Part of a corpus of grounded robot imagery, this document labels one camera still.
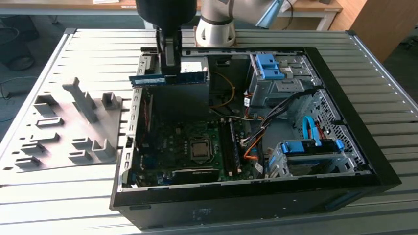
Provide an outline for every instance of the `gray bracket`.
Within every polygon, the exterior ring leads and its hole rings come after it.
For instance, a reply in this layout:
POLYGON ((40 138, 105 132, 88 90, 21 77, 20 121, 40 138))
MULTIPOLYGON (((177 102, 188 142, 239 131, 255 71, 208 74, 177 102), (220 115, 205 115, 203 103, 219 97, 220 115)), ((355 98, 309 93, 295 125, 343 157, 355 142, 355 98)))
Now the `gray bracket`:
POLYGON ((72 139, 70 144, 78 150, 89 149, 89 147, 90 147, 90 139, 88 137, 72 139))
POLYGON ((46 95, 38 95, 36 97, 33 107, 36 108, 36 110, 42 116, 46 116, 46 115, 54 115, 52 106, 57 104, 58 103, 53 99, 52 95, 46 94, 46 95))
POLYGON ((97 121, 97 116, 93 112, 93 108, 94 108, 94 104, 93 104, 93 100, 90 99, 90 96, 88 94, 88 92, 82 93, 78 87, 78 79, 74 78, 69 78, 64 84, 62 84, 62 88, 64 90, 66 90, 74 100, 74 104, 77 106, 77 109, 81 111, 81 113, 85 116, 85 119, 88 120, 89 123, 94 123, 97 121))
POLYGON ((18 168, 29 168, 33 166, 38 166, 40 164, 41 164, 40 160, 33 156, 30 156, 28 158, 18 158, 14 161, 14 165, 18 168))
POLYGON ((100 160, 109 160, 116 158, 114 155, 116 150, 110 146, 109 141, 106 139, 104 140, 102 148, 98 145, 97 141, 93 141, 90 150, 100 160))
POLYGON ((283 79, 273 82, 276 92, 303 92, 304 88, 299 79, 283 79))
POLYGON ((113 92, 104 92, 101 96, 101 103, 105 110, 117 109, 120 104, 113 92))
POLYGON ((38 153, 42 152, 45 150, 45 147, 38 143, 25 143, 21 145, 20 150, 25 153, 25 154, 33 154, 33 153, 38 153))
POLYGON ((60 139, 60 135, 56 132, 41 132, 38 135, 33 136, 30 142, 56 142, 60 139))
POLYGON ((68 159, 73 163, 84 162, 84 161, 89 161, 90 160, 90 155, 89 155, 89 153, 85 150, 70 152, 68 154, 69 154, 68 159))
POLYGON ((60 117, 44 118, 36 121, 36 126, 38 128, 49 127, 49 126, 61 126, 64 124, 64 120, 60 117))

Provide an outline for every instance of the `orange wire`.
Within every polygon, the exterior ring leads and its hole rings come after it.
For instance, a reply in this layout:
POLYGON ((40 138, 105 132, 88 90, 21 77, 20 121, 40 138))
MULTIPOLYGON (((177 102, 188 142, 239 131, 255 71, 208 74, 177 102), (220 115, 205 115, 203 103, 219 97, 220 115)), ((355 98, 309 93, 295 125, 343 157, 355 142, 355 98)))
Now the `orange wire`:
POLYGON ((253 160, 257 160, 259 158, 257 158, 257 157, 255 157, 255 156, 248 155, 248 156, 245 156, 245 159, 253 159, 253 160))
MULTIPOLYGON (((245 108, 244 116, 245 116, 245 118, 252 118, 252 117, 248 116, 248 109, 249 109, 249 107, 245 108)), ((256 119, 264 120, 264 118, 261 116, 257 116, 256 119)))
POLYGON ((256 145, 257 141, 261 139, 263 135, 264 135, 264 134, 261 134, 261 135, 256 138, 256 140, 253 141, 253 143, 251 144, 249 148, 247 149, 247 151, 245 151, 245 153, 244 153, 244 155, 243 155, 243 158, 252 157, 252 158, 257 159, 257 157, 255 157, 255 156, 248 156, 247 154, 249 153, 251 149, 252 149, 253 146, 256 145))
POLYGON ((211 109, 215 109, 215 108, 225 106, 233 100, 233 98, 235 98, 235 86, 233 86, 232 82, 229 81, 229 79, 224 75, 221 75, 217 72, 211 72, 211 73, 217 74, 227 81, 227 83, 229 84, 231 89, 232 89, 232 94, 231 94, 229 100, 227 102, 224 102, 223 104, 209 106, 211 109))
POLYGON ((316 128, 317 128, 317 130, 319 130, 320 139, 324 139, 324 138, 325 138, 325 134, 324 134, 324 132, 321 131, 319 124, 316 123, 315 125, 316 125, 316 128))

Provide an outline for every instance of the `yellow wire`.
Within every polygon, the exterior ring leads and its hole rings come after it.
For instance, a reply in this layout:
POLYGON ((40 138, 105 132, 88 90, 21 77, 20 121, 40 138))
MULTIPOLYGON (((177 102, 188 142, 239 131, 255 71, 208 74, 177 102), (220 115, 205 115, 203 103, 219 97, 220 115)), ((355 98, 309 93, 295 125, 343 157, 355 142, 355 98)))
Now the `yellow wire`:
POLYGON ((232 82, 229 81, 229 79, 228 79, 224 75, 221 75, 221 74, 217 73, 217 72, 211 72, 211 73, 217 74, 217 75, 229 83, 231 88, 232 88, 232 94, 231 94, 229 100, 228 100, 227 102, 224 102, 223 104, 217 104, 217 105, 209 106, 209 108, 215 109, 215 108, 219 108, 219 107, 221 107, 221 106, 225 106, 225 105, 233 100, 233 97, 235 97, 235 87, 233 87, 232 82))

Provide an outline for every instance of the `floor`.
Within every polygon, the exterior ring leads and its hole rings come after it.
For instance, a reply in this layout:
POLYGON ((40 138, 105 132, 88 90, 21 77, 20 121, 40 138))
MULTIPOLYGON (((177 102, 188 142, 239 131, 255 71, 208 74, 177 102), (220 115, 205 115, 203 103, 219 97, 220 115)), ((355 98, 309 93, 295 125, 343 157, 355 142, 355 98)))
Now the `floor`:
MULTIPOLYGON (((34 76, 42 71, 44 65, 49 59, 50 53, 58 43, 64 29, 74 28, 143 28, 143 22, 139 16, 58 16, 58 24, 50 24, 46 16, 32 16, 34 26, 38 30, 40 38, 28 42, 29 50, 34 56, 34 65, 25 71, 9 71, 0 64, 0 82, 13 77, 34 76)), ((197 18, 188 27, 196 24, 197 18)), ((255 28, 255 26, 236 23, 236 28, 255 28)), ((404 90, 418 101, 418 45, 410 50, 399 46, 384 62, 384 67, 398 80, 404 90)), ((2 84, 2 88, 9 91, 9 100, 0 99, 0 140, 12 123, 12 118, 18 112, 22 102, 36 79, 16 79, 2 84)))

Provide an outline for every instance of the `motherboard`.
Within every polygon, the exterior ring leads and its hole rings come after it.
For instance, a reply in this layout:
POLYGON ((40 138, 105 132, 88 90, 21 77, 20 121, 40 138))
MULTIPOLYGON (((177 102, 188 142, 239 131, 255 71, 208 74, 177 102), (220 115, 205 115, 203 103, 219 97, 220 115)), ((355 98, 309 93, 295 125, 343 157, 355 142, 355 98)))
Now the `motherboard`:
POLYGON ((139 187, 252 179, 253 165, 239 158, 240 120, 161 122, 153 132, 151 151, 137 162, 139 187))

